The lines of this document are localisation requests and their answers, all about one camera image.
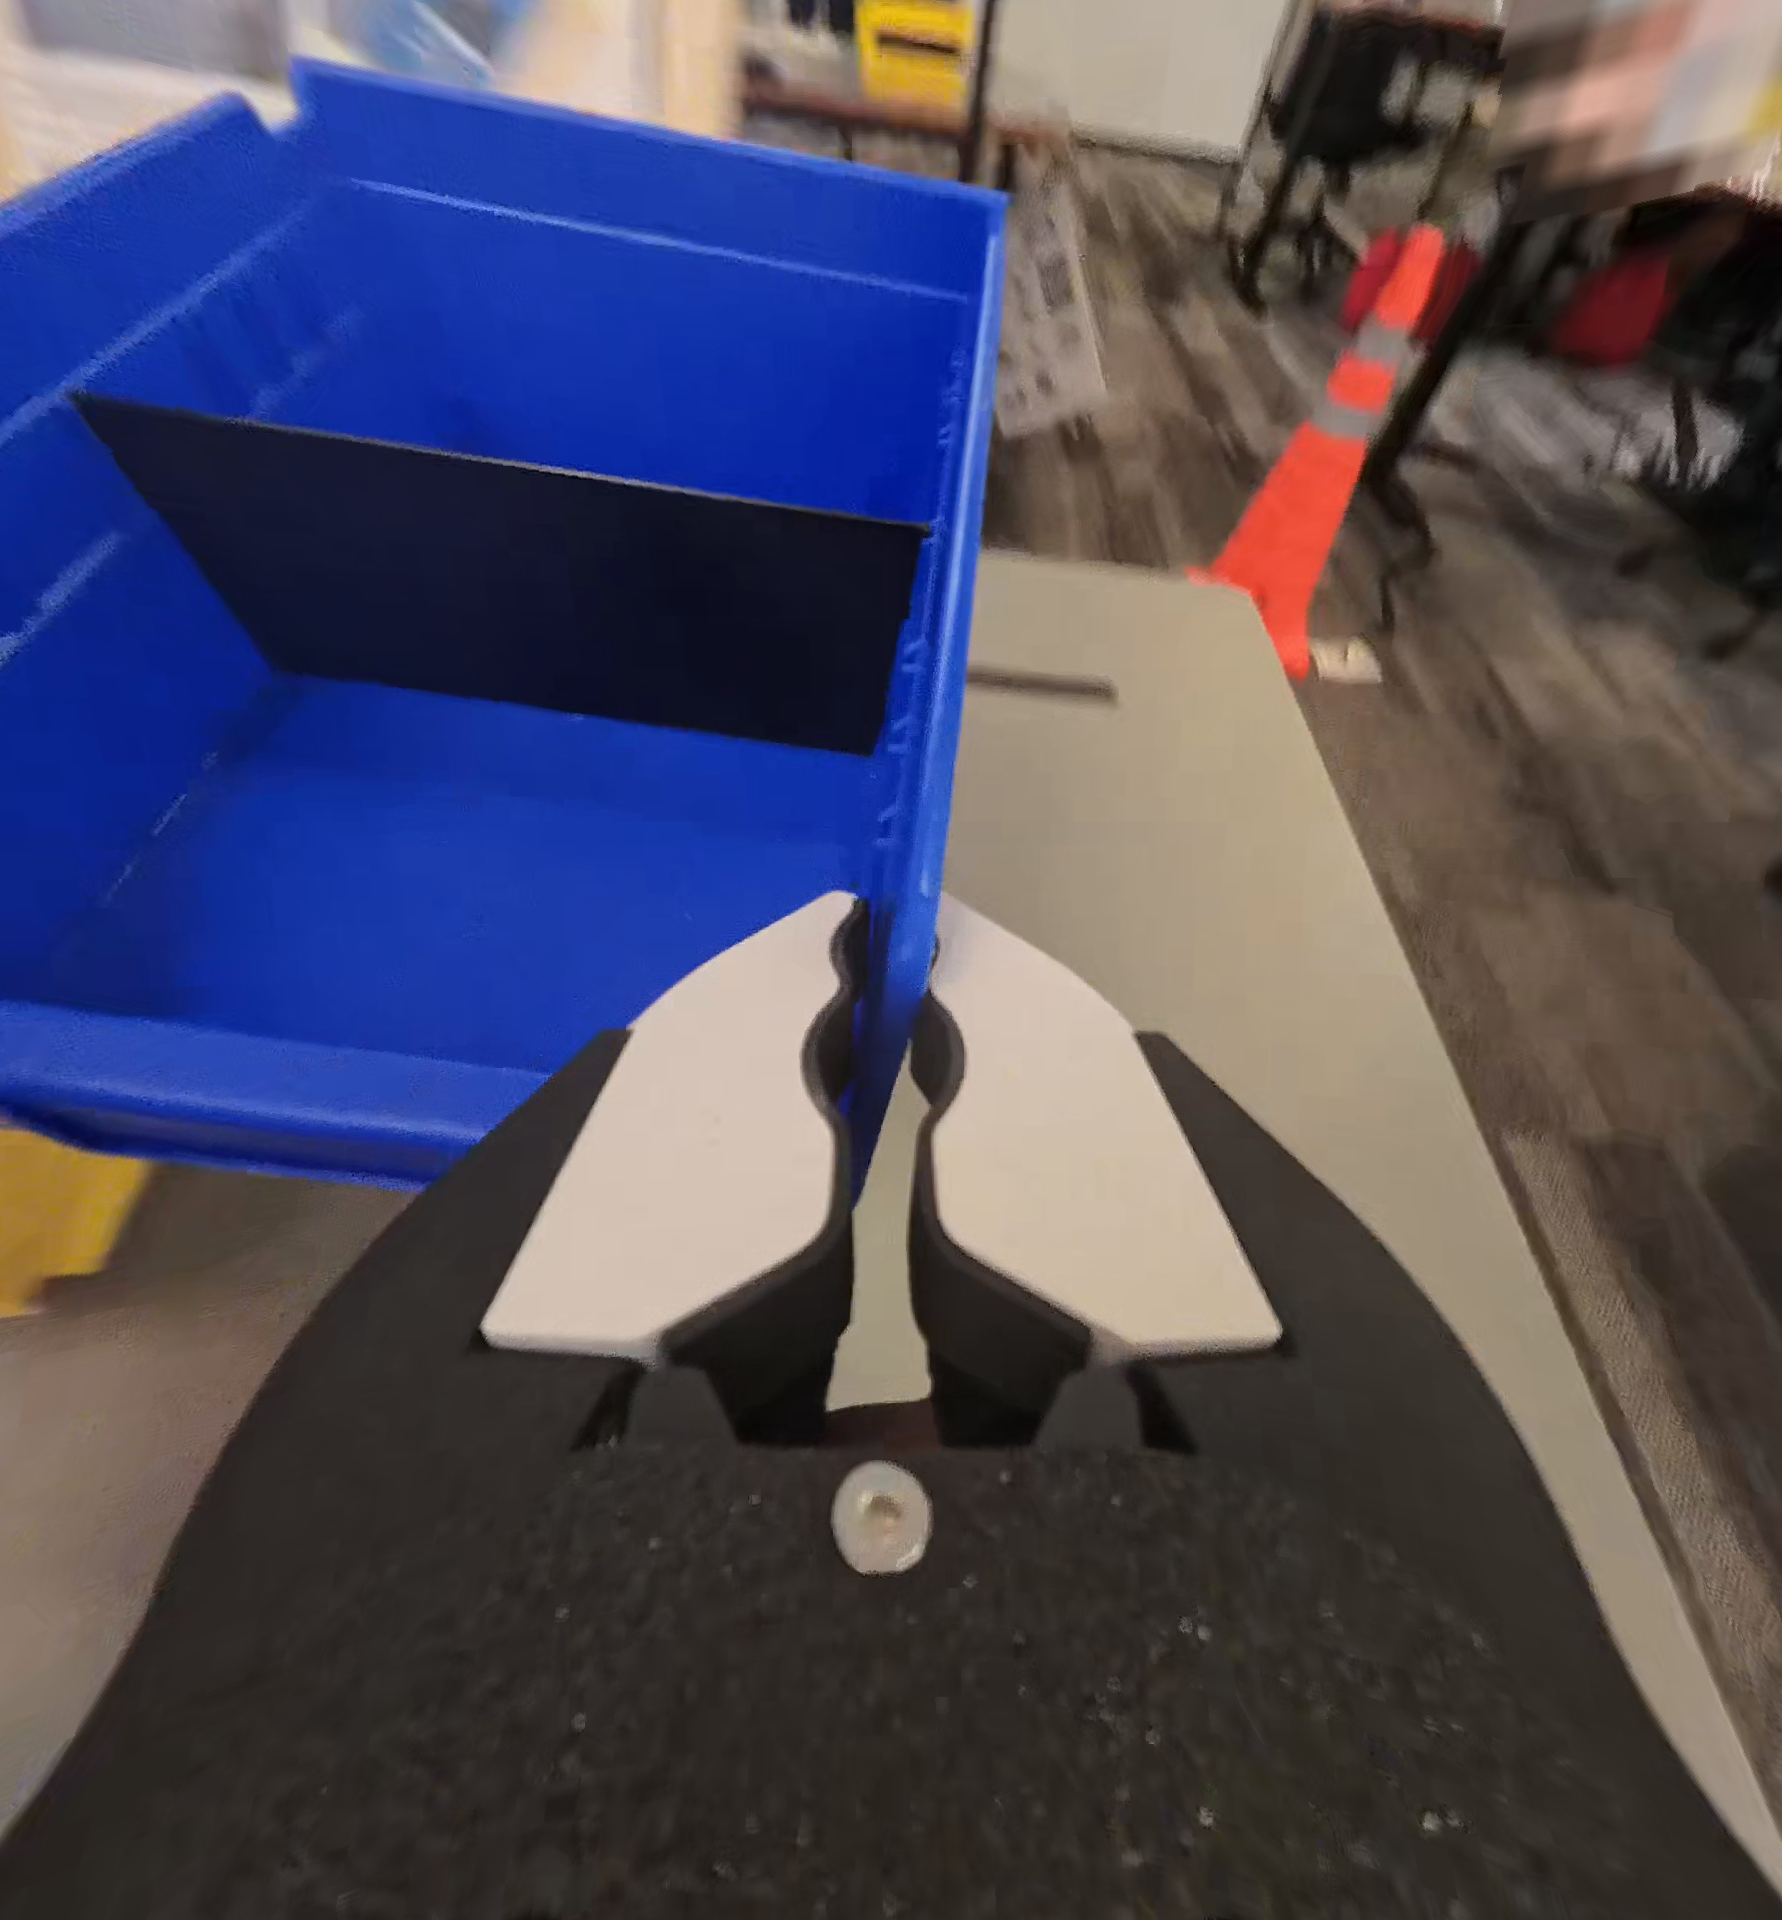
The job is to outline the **black bin divider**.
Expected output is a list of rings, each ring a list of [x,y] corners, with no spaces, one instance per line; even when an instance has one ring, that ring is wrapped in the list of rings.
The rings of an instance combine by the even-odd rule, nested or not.
[[[274,669],[874,755],[928,525],[75,393]]]

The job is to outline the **orange traffic cone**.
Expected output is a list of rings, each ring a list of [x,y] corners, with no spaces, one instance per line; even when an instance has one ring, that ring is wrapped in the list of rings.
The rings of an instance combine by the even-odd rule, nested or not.
[[[1441,267],[1444,235],[1410,224],[1308,420],[1262,477],[1216,559],[1187,567],[1190,584],[1251,599],[1295,684],[1312,669],[1312,597],[1363,477],[1371,438],[1415,369],[1415,337]]]

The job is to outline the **yellow plastic bin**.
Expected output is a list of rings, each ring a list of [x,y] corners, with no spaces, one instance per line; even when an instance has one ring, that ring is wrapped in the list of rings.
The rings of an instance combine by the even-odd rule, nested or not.
[[[0,1320],[36,1310],[52,1280],[100,1272],[149,1165],[0,1127]]]

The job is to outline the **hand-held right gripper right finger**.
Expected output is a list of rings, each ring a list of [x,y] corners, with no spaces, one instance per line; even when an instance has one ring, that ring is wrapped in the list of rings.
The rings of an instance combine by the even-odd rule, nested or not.
[[[1285,1342],[1136,1027],[944,898],[910,1076],[908,1292],[946,1448],[1022,1448],[1090,1368]]]

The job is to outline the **blue plastic bin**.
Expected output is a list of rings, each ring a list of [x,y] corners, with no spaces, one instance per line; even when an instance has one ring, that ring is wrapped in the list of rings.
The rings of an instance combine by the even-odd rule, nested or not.
[[[991,188],[297,61],[0,206],[0,1125],[423,1183],[720,948],[931,954],[996,396]],[[122,396],[928,525],[874,755],[265,664]]]

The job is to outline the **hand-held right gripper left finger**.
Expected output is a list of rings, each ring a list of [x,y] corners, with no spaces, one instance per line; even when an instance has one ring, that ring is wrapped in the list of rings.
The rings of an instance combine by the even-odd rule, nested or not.
[[[830,890],[626,1029],[481,1335],[698,1372],[732,1428],[808,1410],[853,1307],[853,1078],[868,910]]]

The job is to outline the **white printed floor sign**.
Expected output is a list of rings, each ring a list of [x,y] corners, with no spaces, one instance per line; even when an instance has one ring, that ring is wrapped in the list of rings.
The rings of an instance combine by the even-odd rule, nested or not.
[[[1009,206],[996,432],[1022,441],[1096,416],[1109,380],[1070,168],[1030,179]]]

